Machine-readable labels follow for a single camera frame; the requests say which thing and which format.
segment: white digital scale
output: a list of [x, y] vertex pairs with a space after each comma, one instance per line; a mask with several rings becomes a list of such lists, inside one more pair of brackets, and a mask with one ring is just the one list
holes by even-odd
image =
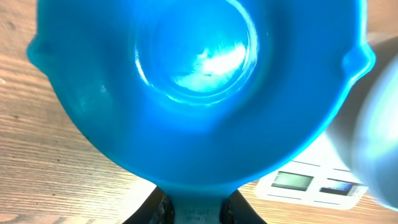
[[295, 159], [260, 179], [255, 194], [264, 200], [350, 209], [367, 190], [322, 134]]

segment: wooden table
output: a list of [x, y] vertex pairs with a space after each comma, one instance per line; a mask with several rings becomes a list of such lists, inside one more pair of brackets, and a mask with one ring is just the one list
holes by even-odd
[[[0, 223], [121, 223], [154, 186], [94, 149], [65, 114], [46, 76], [27, 61], [35, 4], [0, 0]], [[369, 30], [398, 34], [396, 9], [396, 0], [371, 0]], [[271, 224], [398, 223], [397, 213], [369, 196], [339, 211], [263, 201], [254, 187], [241, 191]]]

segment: wood grain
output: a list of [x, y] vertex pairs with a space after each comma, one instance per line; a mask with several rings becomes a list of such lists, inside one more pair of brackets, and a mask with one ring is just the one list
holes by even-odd
[[[34, 0], [0, 0], [0, 223], [121, 223], [154, 185], [116, 166], [78, 132], [47, 78], [26, 59]], [[396, 0], [369, 2], [369, 30], [398, 34]], [[241, 188], [270, 224], [397, 223], [366, 196], [348, 211], [268, 202]]]

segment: digital display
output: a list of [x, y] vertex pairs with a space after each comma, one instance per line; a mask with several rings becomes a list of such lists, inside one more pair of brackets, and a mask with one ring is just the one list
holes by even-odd
[[357, 184], [341, 180], [328, 179], [325, 183], [325, 186], [321, 188], [320, 192], [348, 196], [349, 192], [356, 185]]
[[290, 190], [307, 191], [312, 179], [313, 177], [306, 175], [278, 172], [278, 175], [271, 186]]

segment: blue bowl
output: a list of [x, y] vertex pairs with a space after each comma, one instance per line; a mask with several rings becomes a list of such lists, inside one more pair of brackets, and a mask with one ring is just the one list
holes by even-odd
[[77, 128], [175, 197], [290, 161], [375, 61], [365, 0], [39, 0], [37, 18], [29, 59]]

